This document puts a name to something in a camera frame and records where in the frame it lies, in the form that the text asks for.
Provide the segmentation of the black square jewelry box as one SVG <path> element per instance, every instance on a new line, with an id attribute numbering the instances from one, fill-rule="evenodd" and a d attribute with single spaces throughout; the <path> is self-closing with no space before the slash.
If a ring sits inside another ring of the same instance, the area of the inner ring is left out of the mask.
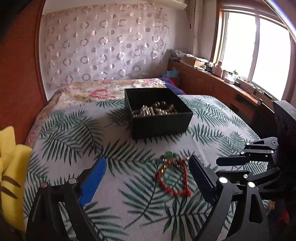
<path id="1" fill-rule="evenodd" d="M 168 88 L 125 89 L 125 110 L 134 140 L 184 133 L 193 117 Z"/>

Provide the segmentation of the wooden window cabinet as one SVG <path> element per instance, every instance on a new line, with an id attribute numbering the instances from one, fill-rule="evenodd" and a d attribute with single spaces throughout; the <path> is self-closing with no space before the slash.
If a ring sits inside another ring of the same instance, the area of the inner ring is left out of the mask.
<path id="1" fill-rule="evenodd" d="M 258 100 L 246 91 L 224 82 L 211 73 L 186 66 L 177 61 L 169 60 L 167 69 L 179 71 L 176 85 L 186 94 L 215 97 L 245 122 L 251 123 L 258 106 Z"/>

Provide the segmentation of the palm leaf bedspread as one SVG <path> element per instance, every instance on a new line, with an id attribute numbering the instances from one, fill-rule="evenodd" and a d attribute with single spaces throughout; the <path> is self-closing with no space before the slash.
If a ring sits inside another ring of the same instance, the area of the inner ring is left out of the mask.
<path id="1" fill-rule="evenodd" d="M 33 152 L 23 199 L 28 218 L 42 182 L 65 183 L 92 166 L 99 156 L 107 170 L 85 211 L 103 240 L 192 240 L 211 211 L 192 177 L 190 197 L 161 187 L 160 158 L 173 152 L 196 155 L 215 171 L 218 157 L 239 154 L 258 135 L 217 99 L 184 95 L 193 117 L 179 135 L 135 141 L 122 98 L 89 101 L 54 97 L 38 114 L 27 138 Z"/>

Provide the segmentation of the yellow plush pillow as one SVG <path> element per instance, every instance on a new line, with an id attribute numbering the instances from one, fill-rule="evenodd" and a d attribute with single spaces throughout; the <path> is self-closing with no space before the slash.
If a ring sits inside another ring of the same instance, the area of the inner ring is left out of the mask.
<path id="1" fill-rule="evenodd" d="M 1 213 L 14 229 L 25 232 L 23 195 L 32 148 L 17 145 L 12 126 L 1 130 Z"/>

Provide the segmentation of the pink bottle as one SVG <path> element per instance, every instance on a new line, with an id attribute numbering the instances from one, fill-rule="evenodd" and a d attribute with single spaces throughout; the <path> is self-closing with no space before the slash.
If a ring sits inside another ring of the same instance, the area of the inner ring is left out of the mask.
<path id="1" fill-rule="evenodd" d="M 222 69 L 222 61 L 218 61 L 217 64 L 213 67 L 212 73 L 221 78 L 223 74 L 223 69 Z"/>

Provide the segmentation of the cardboard box on cabinet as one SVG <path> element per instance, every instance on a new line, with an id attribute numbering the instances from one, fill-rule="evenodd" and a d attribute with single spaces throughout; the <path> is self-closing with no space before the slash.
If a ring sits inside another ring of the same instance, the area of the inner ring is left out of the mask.
<path id="1" fill-rule="evenodd" d="M 205 63 L 207 63 L 207 60 L 197 58 L 194 56 L 184 55 L 182 58 L 182 63 L 194 68 L 198 68 L 198 67 L 203 67 Z"/>

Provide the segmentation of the blue tissue bag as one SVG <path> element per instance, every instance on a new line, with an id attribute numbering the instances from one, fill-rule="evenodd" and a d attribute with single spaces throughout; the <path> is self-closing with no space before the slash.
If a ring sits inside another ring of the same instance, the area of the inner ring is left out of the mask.
<path id="1" fill-rule="evenodd" d="M 172 70 L 167 70 L 166 73 L 162 74 L 162 77 L 164 78 L 178 78 L 180 71 L 176 68 L 173 68 Z"/>

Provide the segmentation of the window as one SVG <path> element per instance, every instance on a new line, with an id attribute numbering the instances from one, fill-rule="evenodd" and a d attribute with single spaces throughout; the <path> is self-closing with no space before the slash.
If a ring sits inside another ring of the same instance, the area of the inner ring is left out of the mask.
<path id="1" fill-rule="evenodd" d="M 295 92 L 295 37 L 276 13 L 247 3 L 217 4 L 212 61 L 274 99 Z"/>

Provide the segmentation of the pink circle pattern curtain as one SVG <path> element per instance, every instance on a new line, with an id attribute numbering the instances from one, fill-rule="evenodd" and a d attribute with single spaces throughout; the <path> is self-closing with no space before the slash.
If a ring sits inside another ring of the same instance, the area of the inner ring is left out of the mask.
<path id="1" fill-rule="evenodd" d="M 73 83 L 159 76 L 168 38 L 168 16 L 147 4 L 79 6 L 46 14 L 39 42 L 46 95 Z"/>

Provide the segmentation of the white air conditioner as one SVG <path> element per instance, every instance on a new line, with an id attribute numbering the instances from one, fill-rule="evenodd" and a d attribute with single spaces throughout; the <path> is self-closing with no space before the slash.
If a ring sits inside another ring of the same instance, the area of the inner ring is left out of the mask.
<path id="1" fill-rule="evenodd" d="M 147 0 L 149 3 L 167 6 L 174 9 L 184 10 L 187 7 L 185 1 L 178 0 Z"/>

